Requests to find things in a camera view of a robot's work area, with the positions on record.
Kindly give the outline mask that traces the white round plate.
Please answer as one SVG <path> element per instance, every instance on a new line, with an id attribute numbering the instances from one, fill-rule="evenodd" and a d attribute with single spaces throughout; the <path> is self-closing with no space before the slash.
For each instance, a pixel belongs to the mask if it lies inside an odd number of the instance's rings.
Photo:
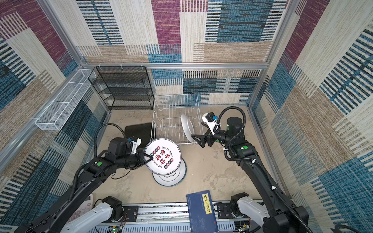
<path id="1" fill-rule="evenodd" d="M 166 138 L 151 141 L 144 150 L 151 157 L 147 168 L 157 175 L 169 175 L 175 172 L 181 162 L 181 151 L 176 143 Z"/>
<path id="2" fill-rule="evenodd" d="M 192 135 L 195 134 L 193 124 L 186 114 L 181 115 L 181 123 L 183 127 L 184 134 L 189 142 L 194 142 Z"/>
<path id="3" fill-rule="evenodd" d="M 153 178 L 161 186 L 172 187 L 178 185 L 184 180 L 186 172 L 187 166 L 184 159 L 182 159 L 180 166 L 174 173 L 169 175 L 158 175 L 153 173 Z"/>

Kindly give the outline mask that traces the black square plate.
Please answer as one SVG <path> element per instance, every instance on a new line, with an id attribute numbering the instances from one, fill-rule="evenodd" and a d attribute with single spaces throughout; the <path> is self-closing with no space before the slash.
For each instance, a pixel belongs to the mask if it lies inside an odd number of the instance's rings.
<path id="1" fill-rule="evenodd" d="M 153 129 L 153 124 L 151 122 L 126 126 L 124 132 L 127 138 L 140 138 L 141 146 L 146 146 L 148 143 L 150 143 L 155 133 Z"/>

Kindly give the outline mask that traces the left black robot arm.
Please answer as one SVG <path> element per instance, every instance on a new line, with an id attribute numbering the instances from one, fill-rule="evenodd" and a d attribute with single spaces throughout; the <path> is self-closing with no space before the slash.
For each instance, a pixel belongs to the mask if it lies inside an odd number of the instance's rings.
<path id="1" fill-rule="evenodd" d="M 77 170 L 72 187 L 49 210 L 31 224 L 19 226 L 15 232 L 60 233 L 84 200 L 117 169 L 135 170 L 153 159 L 144 150 L 132 152 L 132 143 L 120 137 L 111 140 L 107 150 Z"/>

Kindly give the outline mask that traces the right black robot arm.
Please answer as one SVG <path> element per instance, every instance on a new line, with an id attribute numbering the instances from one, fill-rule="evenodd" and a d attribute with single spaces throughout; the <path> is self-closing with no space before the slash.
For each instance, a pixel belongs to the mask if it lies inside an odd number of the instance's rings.
<path id="1" fill-rule="evenodd" d="M 283 192 L 264 167 L 255 147 L 245 139 L 244 122 L 239 117 L 230 117 L 227 129 L 215 133 L 218 121 L 214 113 L 202 116 L 201 124 L 208 128 L 204 135 L 191 135 L 201 147 L 220 143 L 224 156 L 235 162 L 248 175 L 264 204 L 253 201 L 249 195 L 240 193 L 232 197 L 236 215 L 246 215 L 258 224 L 265 233 L 310 233 L 309 214 L 303 206 L 296 206 Z"/>

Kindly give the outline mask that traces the black mesh shelf rack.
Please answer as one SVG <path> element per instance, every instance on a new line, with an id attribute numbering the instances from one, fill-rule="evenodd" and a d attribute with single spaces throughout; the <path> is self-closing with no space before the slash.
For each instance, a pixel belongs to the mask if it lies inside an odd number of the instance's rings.
<path id="1" fill-rule="evenodd" d="M 142 66 L 96 66 L 88 80 L 109 110 L 153 110 L 154 93 Z"/>

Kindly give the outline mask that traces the pink calculator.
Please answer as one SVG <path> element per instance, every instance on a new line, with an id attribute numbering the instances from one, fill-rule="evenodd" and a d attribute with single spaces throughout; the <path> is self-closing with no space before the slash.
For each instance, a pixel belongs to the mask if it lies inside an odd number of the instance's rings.
<path id="1" fill-rule="evenodd" d="M 78 209 L 73 213 L 68 222 L 71 222 L 85 213 L 89 212 L 93 207 L 93 195 L 90 194 L 84 202 L 78 207 Z"/>

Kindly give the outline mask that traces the blue book yellow label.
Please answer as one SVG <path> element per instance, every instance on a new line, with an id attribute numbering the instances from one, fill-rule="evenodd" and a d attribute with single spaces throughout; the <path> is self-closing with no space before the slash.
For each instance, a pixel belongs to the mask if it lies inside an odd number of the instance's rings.
<path id="1" fill-rule="evenodd" d="M 186 195 L 190 230 L 192 233 L 219 231 L 209 190 Z"/>

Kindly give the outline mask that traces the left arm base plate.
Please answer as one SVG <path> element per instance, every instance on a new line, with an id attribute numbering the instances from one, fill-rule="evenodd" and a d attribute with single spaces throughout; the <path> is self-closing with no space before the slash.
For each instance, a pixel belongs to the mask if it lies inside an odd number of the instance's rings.
<path id="1" fill-rule="evenodd" d="M 103 224 L 124 224 L 125 222 L 136 222 L 138 210 L 139 206 L 137 205 L 122 206 L 121 208 L 117 207 L 113 210 L 111 217 L 104 221 Z"/>

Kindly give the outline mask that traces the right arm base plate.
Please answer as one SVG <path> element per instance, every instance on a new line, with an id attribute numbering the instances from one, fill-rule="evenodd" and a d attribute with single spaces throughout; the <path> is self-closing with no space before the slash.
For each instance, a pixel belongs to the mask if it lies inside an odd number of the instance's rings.
<path id="1" fill-rule="evenodd" d="M 217 202 L 213 204 L 215 213 L 218 219 L 246 219 L 249 218 L 247 215 L 236 215 L 232 210 L 230 203 Z"/>

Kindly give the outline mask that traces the aluminium front rail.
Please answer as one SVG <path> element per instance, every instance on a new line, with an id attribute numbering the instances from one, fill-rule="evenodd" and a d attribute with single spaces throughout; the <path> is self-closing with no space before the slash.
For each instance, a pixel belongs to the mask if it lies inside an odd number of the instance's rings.
<path id="1" fill-rule="evenodd" d="M 235 207 L 232 203 L 230 204 L 234 212 Z M 108 220 L 111 217 L 113 210 L 117 207 L 121 208 L 122 203 L 113 197 L 108 197 L 89 212 L 71 222 L 66 223 L 60 233 L 88 232 L 97 225 Z M 154 223 L 157 221 L 159 222 L 158 227 L 162 227 L 161 221 L 168 224 L 178 220 L 189 222 L 187 202 L 175 203 L 170 207 L 166 207 L 165 205 L 157 205 L 155 207 L 140 206 L 137 217 L 143 221 L 144 224 L 147 224 L 148 222 Z"/>

